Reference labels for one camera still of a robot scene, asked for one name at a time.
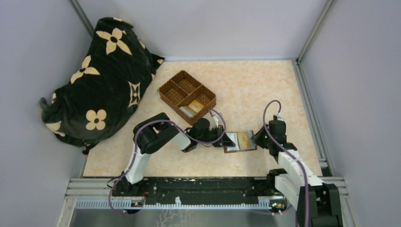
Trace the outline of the brown leather card holder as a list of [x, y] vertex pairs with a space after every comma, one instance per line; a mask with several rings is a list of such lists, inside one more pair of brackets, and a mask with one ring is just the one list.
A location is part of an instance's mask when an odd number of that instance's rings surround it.
[[234, 142], [233, 147], [224, 147], [224, 153], [236, 153], [257, 150], [257, 145], [252, 140], [254, 132], [252, 130], [240, 132], [228, 132], [226, 135]]

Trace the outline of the gold card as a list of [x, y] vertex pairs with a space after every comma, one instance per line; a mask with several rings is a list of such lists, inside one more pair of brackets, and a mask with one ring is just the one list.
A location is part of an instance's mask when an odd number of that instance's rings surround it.
[[251, 140], [252, 134], [249, 131], [237, 133], [238, 146], [240, 150], [253, 149], [253, 142]]

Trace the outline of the brown woven divided basket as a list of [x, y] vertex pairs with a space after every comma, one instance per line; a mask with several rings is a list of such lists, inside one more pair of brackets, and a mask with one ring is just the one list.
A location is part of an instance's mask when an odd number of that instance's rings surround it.
[[[190, 125], [194, 125], [216, 106], [216, 94], [184, 70], [176, 73], [157, 91], [160, 98]], [[179, 108], [188, 106], [193, 100], [202, 103], [204, 108], [190, 118]]]

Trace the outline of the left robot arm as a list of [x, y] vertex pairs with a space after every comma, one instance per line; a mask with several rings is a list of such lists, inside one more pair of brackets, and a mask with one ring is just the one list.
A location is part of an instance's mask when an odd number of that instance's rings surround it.
[[134, 130], [133, 152], [129, 165], [122, 173], [123, 189], [131, 196], [140, 193], [141, 181], [150, 156], [171, 142], [182, 152], [197, 148], [198, 144], [218, 147], [234, 147], [235, 143], [226, 132], [224, 125], [211, 127], [208, 119], [200, 118], [192, 127], [181, 129], [161, 112], [138, 124]]

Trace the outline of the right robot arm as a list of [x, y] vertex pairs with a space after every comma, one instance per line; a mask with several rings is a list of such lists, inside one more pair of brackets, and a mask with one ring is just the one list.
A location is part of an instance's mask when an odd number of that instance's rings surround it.
[[270, 170], [266, 188], [272, 195], [283, 194], [296, 211], [301, 227], [343, 226], [340, 192], [333, 183], [317, 177], [301, 159], [296, 146], [287, 141], [286, 123], [274, 118], [252, 140], [266, 148], [280, 165]]

